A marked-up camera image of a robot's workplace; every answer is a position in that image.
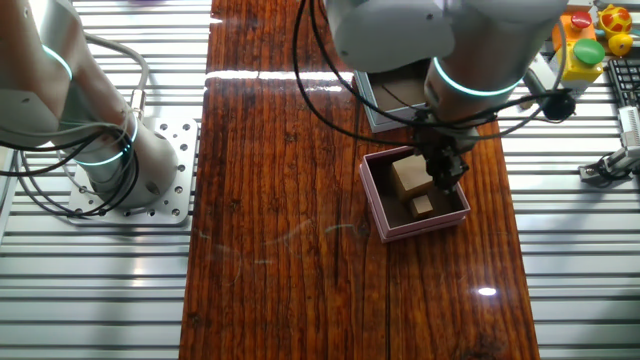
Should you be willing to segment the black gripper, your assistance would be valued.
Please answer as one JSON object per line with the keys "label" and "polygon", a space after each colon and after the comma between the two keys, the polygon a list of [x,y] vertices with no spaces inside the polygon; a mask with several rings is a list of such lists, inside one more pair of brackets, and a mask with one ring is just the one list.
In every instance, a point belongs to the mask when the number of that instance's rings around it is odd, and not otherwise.
{"label": "black gripper", "polygon": [[420,124],[416,127],[414,141],[419,144],[418,151],[426,160],[427,172],[434,180],[439,179],[440,190],[455,192],[456,185],[469,171],[463,155],[475,146],[477,128],[436,127],[436,119],[427,113],[416,113],[414,119]]}

